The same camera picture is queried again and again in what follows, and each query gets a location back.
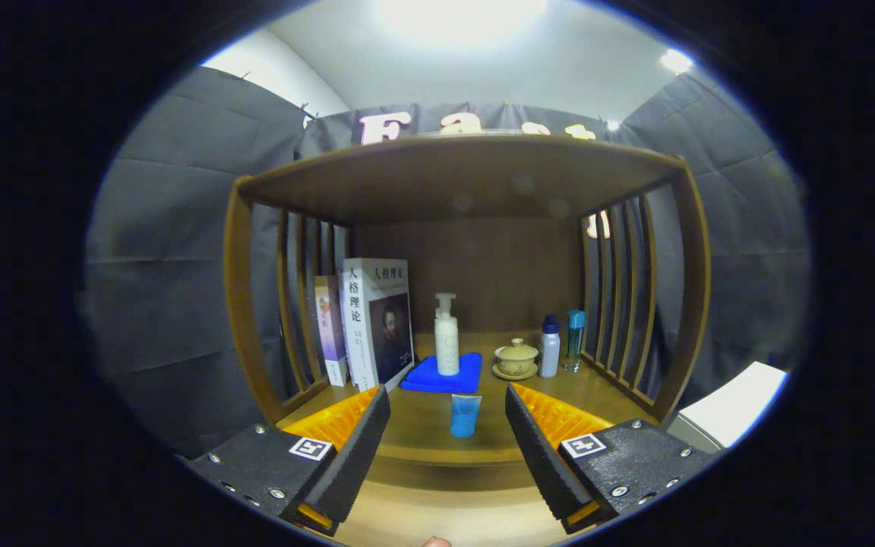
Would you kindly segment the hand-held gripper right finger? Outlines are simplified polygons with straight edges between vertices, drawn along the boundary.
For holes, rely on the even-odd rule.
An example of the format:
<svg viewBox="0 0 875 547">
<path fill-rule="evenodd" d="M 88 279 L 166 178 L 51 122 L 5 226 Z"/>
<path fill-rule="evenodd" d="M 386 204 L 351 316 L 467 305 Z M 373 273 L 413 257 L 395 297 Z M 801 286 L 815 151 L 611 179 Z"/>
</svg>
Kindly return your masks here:
<svg viewBox="0 0 875 547">
<path fill-rule="evenodd" d="M 612 425 L 520 384 L 507 387 L 506 417 L 539 494 L 569 534 L 638 511 L 717 457 L 646 420 Z"/>
</svg>

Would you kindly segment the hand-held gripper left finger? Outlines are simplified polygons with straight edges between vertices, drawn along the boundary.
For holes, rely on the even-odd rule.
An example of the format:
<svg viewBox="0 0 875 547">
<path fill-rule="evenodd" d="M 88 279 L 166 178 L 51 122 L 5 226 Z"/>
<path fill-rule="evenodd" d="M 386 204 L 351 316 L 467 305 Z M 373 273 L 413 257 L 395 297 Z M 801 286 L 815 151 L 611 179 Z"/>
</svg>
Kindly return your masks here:
<svg viewBox="0 0 875 547">
<path fill-rule="evenodd" d="M 391 416 L 381 385 L 285 428 L 253 425 L 187 462 L 233 501 L 334 536 L 350 516 Z"/>
</svg>

